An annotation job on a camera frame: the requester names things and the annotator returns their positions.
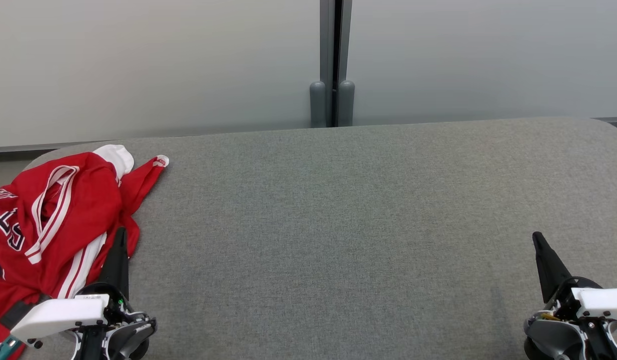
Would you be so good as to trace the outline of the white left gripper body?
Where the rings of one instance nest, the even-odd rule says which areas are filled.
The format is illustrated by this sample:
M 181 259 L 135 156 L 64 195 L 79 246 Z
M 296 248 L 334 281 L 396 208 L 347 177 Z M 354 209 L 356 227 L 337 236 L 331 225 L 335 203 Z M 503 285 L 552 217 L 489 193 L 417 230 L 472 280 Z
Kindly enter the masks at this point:
M 46 300 L 35 305 L 12 327 L 11 335 L 24 342 L 68 330 L 111 326 L 119 321 L 120 305 L 126 300 L 126 283 L 93 283 L 73 298 Z

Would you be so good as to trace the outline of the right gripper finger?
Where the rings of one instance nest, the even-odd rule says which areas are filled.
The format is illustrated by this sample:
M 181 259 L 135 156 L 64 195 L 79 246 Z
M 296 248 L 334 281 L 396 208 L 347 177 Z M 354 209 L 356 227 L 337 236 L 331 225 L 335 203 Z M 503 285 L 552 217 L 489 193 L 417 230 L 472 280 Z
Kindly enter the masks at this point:
M 549 303 L 560 285 L 570 280 L 572 274 L 540 231 L 532 233 L 532 241 L 535 249 L 535 264 L 537 266 L 542 301 Z

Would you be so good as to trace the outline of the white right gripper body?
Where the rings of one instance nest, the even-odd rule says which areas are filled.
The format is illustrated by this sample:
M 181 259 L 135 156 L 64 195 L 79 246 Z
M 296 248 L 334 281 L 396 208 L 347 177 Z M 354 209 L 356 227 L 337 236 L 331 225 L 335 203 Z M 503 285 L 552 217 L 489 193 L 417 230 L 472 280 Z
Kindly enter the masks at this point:
M 564 322 L 587 319 L 617 321 L 617 288 L 602 288 L 585 277 L 571 277 L 556 287 L 545 305 L 550 316 Z

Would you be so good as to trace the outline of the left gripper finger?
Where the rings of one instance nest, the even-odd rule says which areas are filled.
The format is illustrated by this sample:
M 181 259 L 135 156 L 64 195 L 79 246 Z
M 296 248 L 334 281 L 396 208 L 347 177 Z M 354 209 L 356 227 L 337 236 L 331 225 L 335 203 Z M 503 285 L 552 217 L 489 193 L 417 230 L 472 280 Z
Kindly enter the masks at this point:
M 116 290 L 120 298 L 130 298 L 128 236 L 124 227 L 115 233 L 112 246 L 102 266 L 96 289 L 105 293 Z

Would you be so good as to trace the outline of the red basketball jersey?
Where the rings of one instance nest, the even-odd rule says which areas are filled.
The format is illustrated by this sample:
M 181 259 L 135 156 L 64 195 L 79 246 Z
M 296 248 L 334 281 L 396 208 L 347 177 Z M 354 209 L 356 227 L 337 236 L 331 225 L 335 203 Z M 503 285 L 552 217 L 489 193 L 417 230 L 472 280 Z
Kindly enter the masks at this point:
M 105 148 L 45 162 L 0 187 L 0 318 L 18 301 L 70 299 L 84 287 L 121 209 Z M 9 336 L 0 324 L 0 344 Z

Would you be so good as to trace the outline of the red shorts white trim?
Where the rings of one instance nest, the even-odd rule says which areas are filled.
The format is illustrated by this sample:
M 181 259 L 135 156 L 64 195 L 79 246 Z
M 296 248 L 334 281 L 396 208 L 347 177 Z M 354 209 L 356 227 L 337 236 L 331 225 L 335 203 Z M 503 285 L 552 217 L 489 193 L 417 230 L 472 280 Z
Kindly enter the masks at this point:
M 67 264 L 64 279 L 55 285 L 53 297 L 71 299 L 98 279 L 118 228 L 126 228 L 131 251 L 135 250 L 140 229 L 133 215 L 169 162 L 169 157 L 157 155 L 118 180 L 114 166 L 105 161 L 87 177 L 80 178 L 76 203 L 69 209 L 68 222 L 62 226 L 58 242 L 59 250 L 73 258 Z

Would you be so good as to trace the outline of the grey cylindrical bumper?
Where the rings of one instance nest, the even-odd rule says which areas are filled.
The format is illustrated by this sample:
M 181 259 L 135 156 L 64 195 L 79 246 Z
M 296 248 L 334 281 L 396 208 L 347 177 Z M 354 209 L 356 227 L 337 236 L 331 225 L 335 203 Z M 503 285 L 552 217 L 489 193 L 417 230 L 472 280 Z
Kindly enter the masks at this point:
M 327 127 L 327 87 L 320 80 L 310 84 L 310 127 Z
M 337 87 L 336 123 L 338 127 L 354 125 L 355 84 L 343 80 Z

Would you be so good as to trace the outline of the grey metal partition post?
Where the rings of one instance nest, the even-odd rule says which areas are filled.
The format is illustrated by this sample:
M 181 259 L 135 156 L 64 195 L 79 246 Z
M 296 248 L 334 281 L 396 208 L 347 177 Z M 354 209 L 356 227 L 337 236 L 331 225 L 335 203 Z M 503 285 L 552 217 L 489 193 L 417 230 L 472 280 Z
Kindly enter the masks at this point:
M 338 127 L 338 85 L 348 80 L 352 5 L 353 0 L 319 0 L 319 81 L 327 89 L 325 128 Z

